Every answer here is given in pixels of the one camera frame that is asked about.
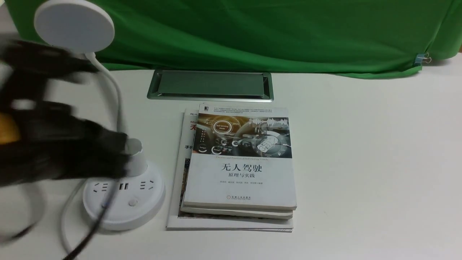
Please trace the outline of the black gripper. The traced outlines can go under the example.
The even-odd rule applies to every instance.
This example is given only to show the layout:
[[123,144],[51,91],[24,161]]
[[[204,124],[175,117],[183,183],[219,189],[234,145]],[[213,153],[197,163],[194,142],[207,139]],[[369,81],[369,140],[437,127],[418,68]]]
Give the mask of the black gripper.
[[127,175],[125,133],[80,119],[73,106],[45,99],[49,80],[80,83],[77,73],[96,74],[90,61],[22,40],[9,40],[1,61],[12,68],[1,84],[2,187]]

